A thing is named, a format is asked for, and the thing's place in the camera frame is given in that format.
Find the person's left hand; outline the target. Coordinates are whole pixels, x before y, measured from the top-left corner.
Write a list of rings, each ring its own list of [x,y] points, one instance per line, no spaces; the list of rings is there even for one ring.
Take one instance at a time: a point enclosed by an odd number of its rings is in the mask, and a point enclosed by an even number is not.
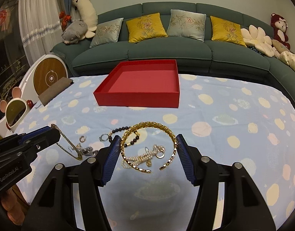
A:
[[[22,200],[19,196],[17,185],[13,185],[10,189],[1,194],[1,204],[7,211],[9,220],[17,226],[23,224],[25,219],[25,209],[22,206]]]

